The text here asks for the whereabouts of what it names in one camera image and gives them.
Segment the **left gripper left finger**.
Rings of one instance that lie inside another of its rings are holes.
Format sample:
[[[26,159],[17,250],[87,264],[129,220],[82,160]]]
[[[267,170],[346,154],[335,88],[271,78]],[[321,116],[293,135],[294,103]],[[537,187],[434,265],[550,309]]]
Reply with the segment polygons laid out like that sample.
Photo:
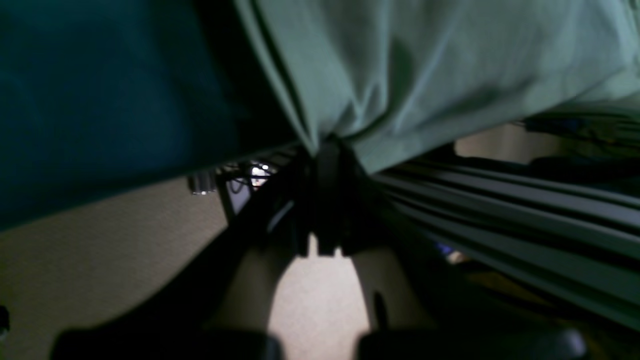
[[[265,335],[282,275],[308,253],[313,165],[306,153],[293,157],[159,292],[106,324],[62,333],[57,346],[181,346]]]

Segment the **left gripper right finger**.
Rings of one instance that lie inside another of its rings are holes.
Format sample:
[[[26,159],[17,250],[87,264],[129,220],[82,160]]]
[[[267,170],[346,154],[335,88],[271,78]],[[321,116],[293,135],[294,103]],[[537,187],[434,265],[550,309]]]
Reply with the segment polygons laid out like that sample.
[[[320,147],[320,253],[340,248],[372,330],[360,346],[579,346],[571,328],[495,303],[448,264],[340,140]]]

